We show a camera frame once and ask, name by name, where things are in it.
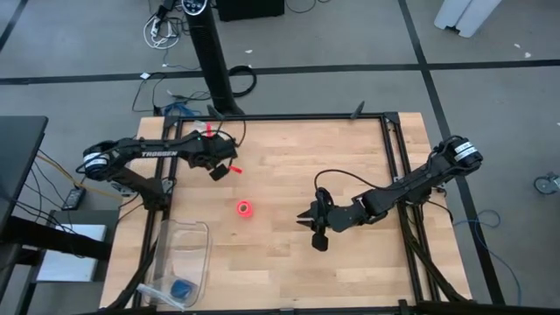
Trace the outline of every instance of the wooden tabletop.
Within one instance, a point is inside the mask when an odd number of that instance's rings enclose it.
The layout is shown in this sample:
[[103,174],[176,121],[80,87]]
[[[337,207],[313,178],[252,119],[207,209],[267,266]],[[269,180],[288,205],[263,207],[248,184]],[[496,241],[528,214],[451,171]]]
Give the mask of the wooden tabletop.
[[[424,122],[418,113],[400,117],[415,169],[431,151]],[[163,118],[144,118],[138,136],[160,138],[162,127]],[[190,129],[186,123],[183,134]],[[239,138],[242,123],[226,122],[223,129]],[[312,248],[312,232],[296,223],[313,201],[312,181],[321,170],[339,168],[380,186],[390,183],[379,120],[249,121],[238,154],[234,166],[243,174],[230,172],[218,182],[204,169],[178,163],[171,218],[203,221],[212,238],[206,288],[193,310],[387,306],[402,298],[414,304],[396,211],[372,226],[341,234],[327,231],[326,252]],[[151,177],[155,164],[155,159],[138,159],[131,169]],[[339,205],[349,205],[351,197],[368,189],[338,173],[322,175],[319,185]],[[240,200],[252,203],[253,217],[235,212]],[[445,205],[440,194],[431,200]],[[110,304],[134,274],[146,216],[138,209],[119,224],[101,306]],[[470,297],[448,214],[427,204],[424,225],[434,263],[459,293]],[[422,267],[420,274],[429,296]]]

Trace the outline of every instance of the tape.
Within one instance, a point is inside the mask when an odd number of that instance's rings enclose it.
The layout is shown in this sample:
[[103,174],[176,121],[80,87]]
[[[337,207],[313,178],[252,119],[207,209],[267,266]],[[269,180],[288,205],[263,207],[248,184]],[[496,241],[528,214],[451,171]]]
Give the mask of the tape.
[[253,207],[248,201],[241,200],[237,204],[237,214],[239,214],[243,218],[248,218],[253,215]]

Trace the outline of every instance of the clear plastic bin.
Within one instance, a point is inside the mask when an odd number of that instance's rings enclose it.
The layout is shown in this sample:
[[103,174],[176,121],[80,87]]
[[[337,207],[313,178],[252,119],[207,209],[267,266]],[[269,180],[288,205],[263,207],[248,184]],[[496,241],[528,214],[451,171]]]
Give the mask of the clear plastic bin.
[[144,301],[184,311],[202,298],[210,242],[208,226],[203,222],[163,221],[147,277],[150,280],[138,286]]

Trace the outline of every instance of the blue cable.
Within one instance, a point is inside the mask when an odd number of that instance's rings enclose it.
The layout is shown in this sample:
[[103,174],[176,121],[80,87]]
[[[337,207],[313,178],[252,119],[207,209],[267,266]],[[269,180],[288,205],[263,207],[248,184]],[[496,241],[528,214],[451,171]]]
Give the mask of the blue cable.
[[[494,215],[496,216],[496,218],[498,219],[498,222],[495,223],[495,224],[488,224],[488,223],[485,223],[485,222],[480,222],[480,216],[481,216],[482,214],[486,214],[486,213],[494,214]],[[473,223],[475,223],[475,224],[480,224],[480,225],[483,225],[483,226],[489,227],[489,228],[497,228],[497,227],[499,227],[500,224],[501,224],[501,217],[500,217],[500,214],[499,214],[499,213],[495,212],[494,210],[488,209],[488,210],[480,211],[479,213],[477,213],[476,220],[462,220],[462,221],[459,221],[459,222],[454,223],[453,226],[456,227],[456,226],[458,226],[458,225],[460,225],[460,224],[463,224],[463,223],[470,223],[470,222],[473,222]],[[502,263],[504,266],[506,266],[506,268],[509,270],[509,272],[511,273],[511,275],[514,277],[515,284],[517,285],[517,305],[518,305],[518,306],[521,306],[521,304],[522,304],[522,286],[521,286],[521,284],[519,283],[519,279],[517,279],[517,276],[515,275],[514,270],[511,269],[511,267],[509,267],[509,265],[508,265],[501,257],[499,257],[499,256],[498,256],[496,253],[494,253],[492,250],[490,250],[490,248],[488,248],[488,246],[480,239],[480,235],[479,235],[478,229],[475,228],[475,229],[474,229],[474,233],[476,234],[476,238],[477,238],[477,240],[479,241],[480,245],[482,245],[482,247],[484,247],[484,248],[488,251],[488,253],[490,253],[490,255],[492,255],[492,256],[493,256],[494,258],[496,258],[500,263]]]
[[168,116],[174,109],[177,109],[181,116],[202,116],[199,110],[193,110],[186,106],[186,102],[176,101],[164,107],[164,116]]
[[186,66],[181,66],[181,65],[169,65],[167,64],[167,55],[169,54],[169,48],[165,49],[165,53],[164,53],[164,65],[167,65],[166,67],[172,67],[172,68],[181,68],[184,70],[198,70],[200,69],[200,66],[197,66],[195,68],[189,68]]

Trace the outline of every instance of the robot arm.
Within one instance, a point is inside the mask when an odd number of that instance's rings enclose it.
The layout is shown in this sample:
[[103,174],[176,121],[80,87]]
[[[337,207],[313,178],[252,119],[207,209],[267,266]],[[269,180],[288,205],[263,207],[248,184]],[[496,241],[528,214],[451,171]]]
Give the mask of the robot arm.
[[198,131],[176,140],[124,138],[116,142],[104,141],[84,150],[82,167],[89,179],[114,181],[126,186],[140,193],[147,210],[160,211],[169,206],[168,192],[171,187],[165,187],[165,183],[159,179],[138,175],[125,167],[128,162],[135,158],[178,157],[186,160],[191,168],[212,170],[212,179],[219,180],[229,172],[221,161],[237,158],[235,147],[235,140],[231,136],[229,139],[218,134],[203,136]]
[[452,136],[439,144],[428,156],[426,164],[387,187],[376,187],[352,198],[352,205],[337,206],[330,193],[320,187],[311,208],[301,213],[298,223],[315,234],[311,245],[320,251],[328,249],[326,228],[342,232],[353,226],[374,224],[385,218],[397,202],[420,205],[428,200],[432,187],[456,176],[466,176],[480,168],[482,156],[461,136]]

